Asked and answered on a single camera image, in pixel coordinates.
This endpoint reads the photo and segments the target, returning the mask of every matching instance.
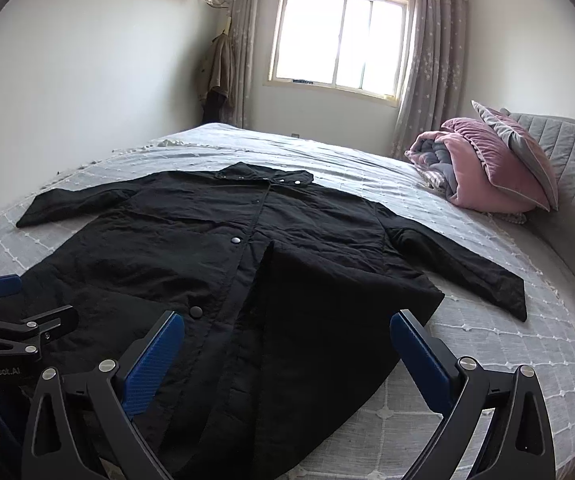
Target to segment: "black coat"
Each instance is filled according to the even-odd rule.
[[[425,324],[443,299],[412,262],[527,315],[516,275],[306,171],[238,163],[54,189],[17,225],[94,212],[0,318],[76,306],[79,329],[45,348],[69,373],[181,313],[182,351],[137,417],[175,478],[274,480],[333,433],[397,362],[390,317],[408,308]]]

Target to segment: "window pane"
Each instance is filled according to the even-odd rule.
[[[363,90],[393,94],[394,78],[401,62],[401,25],[403,8],[375,1],[367,40]]]
[[[344,0],[287,0],[276,77],[331,83]]]
[[[369,35],[369,0],[347,0],[336,84],[361,88]]]

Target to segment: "mattress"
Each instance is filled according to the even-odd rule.
[[[536,369],[554,435],[557,477],[575,478],[575,317],[571,314],[575,306],[569,305],[574,296],[563,301],[559,284],[550,283],[533,265],[531,252],[544,250],[534,235],[522,230],[520,245],[515,243],[500,221],[456,208],[430,192],[409,164],[311,140],[209,124],[142,148],[115,152],[107,160],[61,176],[34,195],[53,187],[82,189],[158,171],[214,171],[239,161],[310,171],[322,186],[380,202],[521,276],[527,297],[525,323],[429,273],[445,292],[445,300],[427,328],[456,356],[473,356],[487,369],[514,371],[521,364]],[[22,274],[93,218],[18,230],[14,223],[34,195],[0,211],[0,274]],[[399,363],[362,408],[283,477],[401,478],[440,420]],[[467,477],[490,420],[491,410],[487,410],[454,478]]]

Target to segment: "jacket collar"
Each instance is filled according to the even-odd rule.
[[[314,181],[314,175],[309,171],[281,171],[265,166],[254,166],[237,162],[221,171],[216,172],[217,178],[229,180],[270,180],[275,184],[293,184],[295,186],[307,186]]]

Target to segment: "snap button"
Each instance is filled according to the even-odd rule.
[[[199,306],[193,306],[189,309],[189,315],[194,319],[200,319],[203,316],[203,309]]]

